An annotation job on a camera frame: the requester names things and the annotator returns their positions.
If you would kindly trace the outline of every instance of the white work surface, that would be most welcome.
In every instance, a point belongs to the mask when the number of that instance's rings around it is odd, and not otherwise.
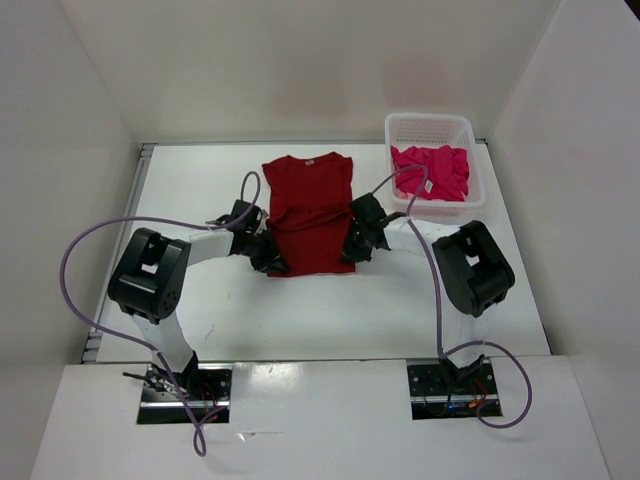
[[[534,402],[523,423],[491,430],[476,419],[411,419],[401,360],[236,364],[227,425],[136,425],[142,365],[66,368],[32,480],[609,478],[565,357],[525,357]],[[505,418],[526,390],[494,360]]]
[[[440,223],[483,221],[511,264],[515,286],[481,319],[458,312],[444,296],[445,347],[485,338],[516,355],[549,355],[489,153],[476,145],[487,187],[481,210],[460,216],[421,217]],[[139,182],[130,214],[202,223],[227,213],[248,170],[263,179],[259,204],[269,206],[261,165],[284,155],[315,157],[336,151],[352,157],[356,198],[387,175],[380,144],[159,146]],[[247,196],[253,195],[250,180]],[[390,212],[387,190],[378,197]],[[133,228],[142,226],[136,223]],[[176,227],[144,224],[168,236]],[[187,341],[201,361],[341,360],[435,357],[433,282],[426,259],[404,252],[374,252],[373,261],[351,275],[268,278],[244,257],[215,259],[190,267],[178,315]],[[100,322],[139,335],[118,306],[104,303]],[[499,352],[487,349],[488,355]],[[148,361],[149,353],[105,336],[98,362]]]

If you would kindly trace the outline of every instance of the pink clothing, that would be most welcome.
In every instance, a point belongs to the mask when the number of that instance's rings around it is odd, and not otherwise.
[[[415,164],[427,167],[427,186],[418,193],[420,198],[464,202],[469,194],[469,162],[462,148],[409,147],[400,152],[392,146],[391,156],[396,170]],[[395,178],[396,188],[410,198],[416,194],[422,175],[417,168],[403,172]]]

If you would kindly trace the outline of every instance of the laundry basket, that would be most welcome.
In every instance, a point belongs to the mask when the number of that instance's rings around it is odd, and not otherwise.
[[[475,137],[469,120],[457,115],[430,113],[392,113],[385,120],[385,147],[389,173],[395,171],[391,158],[391,146],[404,151],[411,146],[439,148],[450,145],[467,150],[469,161],[469,195],[464,202],[445,200],[416,199],[413,204],[415,213],[463,213],[475,210],[486,200],[484,178],[480,170],[478,156],[475,152]],[[388,191],[394,206],[405,210],[408,198],[401,198],[396,189],[396,182],[388,182]]]

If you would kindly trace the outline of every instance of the white wall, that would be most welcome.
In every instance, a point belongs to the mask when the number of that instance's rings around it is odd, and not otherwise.
[[[122,212],[137,154],[55,0],[0,0],[0,65],[0,476],[20,480],[86,337],[57,288],[60,256],[76,232]],[[87,312],[115,233],[73,263]]]
[[[489,147],[541,316],[614,480],[640,458],[640,22],[563,0]]]
[[[488,135],[557,0],[61,0],[138,140]]]

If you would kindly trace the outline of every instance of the wire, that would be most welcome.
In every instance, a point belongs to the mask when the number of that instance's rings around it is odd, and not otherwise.
[[[444,405],[444,409],[440,412],[438,417],[444,417],[449,413],[449,407],[451,406],[451,387],[447,385],[447,403]]]
[[[240,200],[244,200],[244,189],[247,186],[247,180],[249,180],[249,177],[256,177],[256,189],[258,193],[260,193],[260,175],[258,175],[255,171],[251,170],[242,179],[242,186],[240,187]],[[258,201],[257,195],[254,200],[255,200],[254,201],[254,205],[255,205],[255,202]]]
[[[476,387],[473,386],[473,383],[471,384],[471,393],[473,393],[473,402],[471,402],[471,404],[475,406],[475,404],[478,403],[478,395],[476,392]]]
[[[113,329],[111,329],[109,327],[105,327],[103,325],[100,325],[100,324],[96,323],[95,321],[91,320],[87,315],[85,315],[76,306],[76,304],[71,299],[71,296],[69,295],[69,288],[67,286],[67,264],[69,263],[69,257],[71,256],[71,252],[73,252],[74,248],[76,248],[76,246],[85,237],[91,235],[96,230],[104,228],[104,227],[106,227],[108,225],[114,225],[116,223],[125,223],[125,222],[133,222],[133,221],[156,222],[156,223],[164,223],[164,224],[167,224],[167,225],[176,225],[176,226],[179,226],[179,227],[193,228],[195,230],[203,230],[203,231],[207,231],[207,230],[215,231],[215,230],[221,230],[221,229],[227,229],[229,227],[233,227],[234,225],[237,225],[242,220],[244,220],[244,218],[249,214],[251,209],[255,206],[256,202],[258,201],[258,196],[260,195],[260,187],[261,187],[260,176],[256,172],[251,171],[251,172],[249,172],[249,173],[247,173],[245,175],[242,184],[243,184],[243,187],[244,187],[244,185],[246,184],[247,178],[250,177],[250,176],[255,176],[256,177],[256,182],[257,182],[256,193],[255,193],[255,195],[253,197],[253,200],[251,201],[251,204],[247,207],[247,209],[244,212],[242,212],[242,214],[238,218],[236,218],[235,220],[229,222],[226,225],[213,225],[213,226],[195,225],[195,224],[192,224],[192,223],[180,222],[180,221],[177,221],[177,220],[169,220],[167,218],[158,218],[158,217],[135,217],[134,216],[134,217],[112,218],[110,220],[105,220],[103,222],[97,223],[94,226],[89,227],[88,229],[86,229],[85,231],[80,233],[76,238],[74,238],[71,241],[71,243],[69,244],[69,246],[65,250],[64,254],[62,255],[62,260],[60,261],[60,272],[59,272],[59,276],[58,276],[58,280],[60,282],[60,291],[62,292],[62,297],[64,298],[65,303],[67,304],[69,309],[75,314],[76,317],[78,317],[81,321],[83,321],[84,323],[86,323],[90,327],[95,328],[98,331],[101,331],[101,332],[104,332],[104,333],[108,333],[110,335],[122,338],[124,340],[129,340],[130,342],[137,343],[138,345],[142,345],[143,347],[146,347],[149,350],[151,350],[152,352],[156,353],[156,356],[158,357],[158,359],[162,363],[162,366],[163,366],[164,370],[167,372],[167,375],[169,376],[169,380],[171,381],[171,383],[173,383],[173,386],[176,389],[176,393],[178,394],[178,398],[180,399],[180,402],[182,403],[182,405],[183,405],[183,407],[185,409],[187,417],[189,417],[189,420],[193,424],[193,427],[195,429],[195,431],[193,433],[193,448],[196,451],[196,453],[201,457],[204,457],[207,454],[207,442],[206,442],[206,440],[204,438],[204,432],[202,430],[202,426],[204,425],[204,423],[207,420],[209,420],[210,418],[214,417],[218,412],[224,410],[227,407],[214,408],[208,414],[206,414],[202,418],[202,420],[198,421],[198,419],[195,417],[193,411],[191,410],[191,407],[189,407],[189,401],[188,401],[187,397],[185,396],[185,394],[183,393],[182,388],[180,388],[180,384],[178,383],[178,379],[176,378],[176,376],[171,371],[171,367],[169,366],[169,363],[167,362],[166,358],[164,357],[162,352],[158,351],[157,347],[155,347],[151,343],[149,343],[149,342],[147,342],[147,341],[145,341],[145,340],[143,340],[141,338],[137,338],[137,337],[134,337],[132,335],[128,335],[126,333],[122,333],[122,332],[119,332],[117,330],[113,330]]]
[[[436,351],[438,354],[438,358],[447,358],[464,348],[468,348],[476,345],[486,345],[489,347],[493,347],[497,350],[500,350],[507,357],[509,357],[511,361],[516,365],[516,367],[518,367],[518,370],[520,370],[520,373],[524,378],[524,382],[527,385],[527,402],[524,407],[524,410],[522,410],[522,413],[520,413],[520,415],[518,415],[518,417],[515,420],[512,420],[511,422],[504,423],[504,424],[490,423],[490,422],[487,422],[481,416],[481,412],[484,407],[486,407],[491,403],[495,403],[497,401],[497,400],[489,400],[489,401],[483,402],[481,405],[478,406],[478,408],[476,409],[476,417],[478,417],[478,420],[480,420],[482,424],[490,428],[506,429],[506,428],[514,427],[520,422],[522,422],[522,420],[524,420],[524,418],[529,413],[529,410],[531,409],[531,404],[533,403],[533,387],[531,386],[531,380],[529,379],[529,375],[527,375],[527,372],[522,366],[522,364],[520,363],[520,361],[502,345],[498,345],[497,343],[489,342],[489,341],[473,340],[470,342],[462,343],[457,347],[452,348],[448,352],[444,351],[444,346],[442,341],[442,291],[440,289],[440,278],[438,275],[438,269],[436,268],[436,264],[435,264],[433,253],[431,252],[431,248],[427,244],[424,237],[420,234],[420,230],[418,230],[418,227],[416,227],[415,223],[413,223],[413,220],[411,219],[411,210],[413,209],[413,204],[418,198],[418,194],[422,190],[424,190],[427,184],[427,168],[424,165],[416,164],[416,165],[409,165],[407,167],[401,168],[400,170],[396,170],[387,178],[385,178],[382,182],[380,182],[380,184],[373,189],[372,193],[375,193],[378,190],[380,190],[380,188],[382,188],[384,184],[386,184],[389,180],[396,177],[400,173],[406,172],[407,170],[416,169],[416,168],[422,170],[422,173],[423,173],[422,180],[420,181],[420,185],[418,185],[418,188],[416,189],[415,194],[409,201],[409,204],[407,205],[407,209],[405,213],[407,215],[407,224],[415,234],[416,238],[418,239],[418,242],[420,243],[420,246],[424,250],[425,256],[427,257],[427,261],[429,263],[429,268],[431,270],[431,276],[433,277],[433,285],[434,285],[435,297],[436,297]]]
[[[204,390],[200,387],[200,395],[202,396],[202,406],[204,407],[205,415],[209,413],[209,407],[207,406],[207,398],[204,396]]]
[[[482,398],[480,399],[480,402],[484,402],[487,399],[487,395],[489,394],[489,392],[487,392],[487,389],[482,384],[482,382],[480,382],[480,380],[478,380],[477,378],[474,378],[473,381],[476,385],[480,387],[480,390],[482,390]]]

